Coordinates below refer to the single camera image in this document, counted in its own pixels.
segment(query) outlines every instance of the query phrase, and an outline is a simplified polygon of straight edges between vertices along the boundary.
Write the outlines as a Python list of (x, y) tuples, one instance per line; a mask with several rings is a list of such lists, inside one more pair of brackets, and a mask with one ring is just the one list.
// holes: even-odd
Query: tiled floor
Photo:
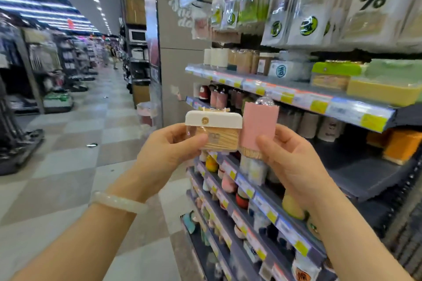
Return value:
[[(91, 192), (127, 170), (145, 141), (121, 70), (101, 69), (88, 86), (74, 94), (73, 111), (30, 122), (28, 129), (45, 130), (43, 145), (19, 173), (0, 177), (0, 281), (79, 218)], [(86, 147), (94, 142), (97, 147)], [(200, 280), (179, 220), (191, 210), (188, 186), (182, 166), (148, 200), (148, 212), (135, 219), (104, 280)]]

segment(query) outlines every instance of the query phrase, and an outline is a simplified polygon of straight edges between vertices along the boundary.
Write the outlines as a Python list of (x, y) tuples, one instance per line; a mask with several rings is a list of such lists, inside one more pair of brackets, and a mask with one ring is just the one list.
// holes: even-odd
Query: red sign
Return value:
[(68, 18), (67, 19), (67, 24), (69, 25), (69, 29), (75, 28), (75, 25), (74, 25), (72, 19)]

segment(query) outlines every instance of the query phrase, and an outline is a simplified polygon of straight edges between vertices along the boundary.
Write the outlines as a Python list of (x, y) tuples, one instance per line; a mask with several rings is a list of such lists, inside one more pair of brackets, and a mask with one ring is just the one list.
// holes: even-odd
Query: person's left hand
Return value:
[(186, 139), (184, 123), (154, 131), (142, 147), (133, 167), (110, 186), (110, 193), (145, 202), (164, 187), (179, 165), (199, 156), (199, 149), (207, 142), (206, 134)]

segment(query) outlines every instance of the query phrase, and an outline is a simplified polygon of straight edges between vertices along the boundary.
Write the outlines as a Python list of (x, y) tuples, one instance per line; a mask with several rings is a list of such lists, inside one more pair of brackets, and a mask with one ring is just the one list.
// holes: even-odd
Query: person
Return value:
[[(153, 132), (134, 166), (106, 193), (145, 203), (182, 162), (198, 156), (208, 140), (206, 134), (186, 139), (185, 133), (184, 124)], [(306, 139), (278, 124), (274, 139), (261, 136), (256, 142), (264, 161), (310, 212), (339, 280), (413, 281), (335, 185)], [(133, 213), (91, 204), (12, 280), (102, 280), (134, 218)]]
[(114, 50), (113, 46), (110, 46), (110, 54), (111, 54), (111, 59), (113, 60), (113, 69), (117, 70), (117, 68), (116, 68), (117, 54), (116, 54), (116, 51)]

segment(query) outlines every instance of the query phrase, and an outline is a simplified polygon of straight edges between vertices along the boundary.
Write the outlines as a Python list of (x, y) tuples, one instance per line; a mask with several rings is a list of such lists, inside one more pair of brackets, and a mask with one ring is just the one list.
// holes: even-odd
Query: microwave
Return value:
[(145, 43), (146, 30), (129, 29), (129, 40), (134, 43)]

